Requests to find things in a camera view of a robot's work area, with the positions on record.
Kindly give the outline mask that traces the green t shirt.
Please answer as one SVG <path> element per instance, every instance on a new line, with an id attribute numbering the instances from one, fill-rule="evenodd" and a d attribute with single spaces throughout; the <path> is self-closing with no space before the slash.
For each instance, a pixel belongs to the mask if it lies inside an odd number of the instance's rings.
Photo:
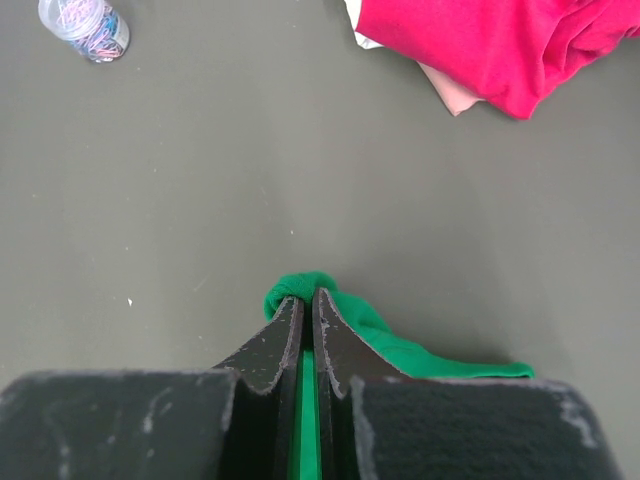
<path id="1" fill-rule="evenodd" d="M 393 333 L 382 316 L 364 298 L 342 291 L 336 281 L 321 271 L 289 274 L 281 277 L 264 298 L 265 318 L 270 320 L 282 300 L 293 296 L 309 307 L 319 288 L 329 290 L 346 323 L 378 354 L 411 377 L 426 378 L 532 378 L 534 369 L 525 363 L 479 364 L 450 360 L 430 353 L 421 345 Z M 302 384 L 296 406 L 293 477 L 322 477 L 317 384 L 311 347 L 302 350 Z"/>

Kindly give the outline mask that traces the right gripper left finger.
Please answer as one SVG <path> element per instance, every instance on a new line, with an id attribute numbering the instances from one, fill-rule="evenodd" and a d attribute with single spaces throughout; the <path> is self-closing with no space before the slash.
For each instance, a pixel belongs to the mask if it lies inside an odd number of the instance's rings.
<path id="1" fill-rule="evenodd" d="M 5 479 L 288 479 L 303 303 L 209 369 L 40 371 L 1 394 Z"/>

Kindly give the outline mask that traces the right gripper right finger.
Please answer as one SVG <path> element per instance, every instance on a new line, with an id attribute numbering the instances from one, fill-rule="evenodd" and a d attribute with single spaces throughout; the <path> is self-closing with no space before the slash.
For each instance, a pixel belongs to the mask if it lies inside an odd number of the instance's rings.
<path id="1" fill-rule="evenodd" d="M 327 479 L 618 479 L 581 394 L 549 380 L 418 380 L 312 303 L 321 467 Z"/>

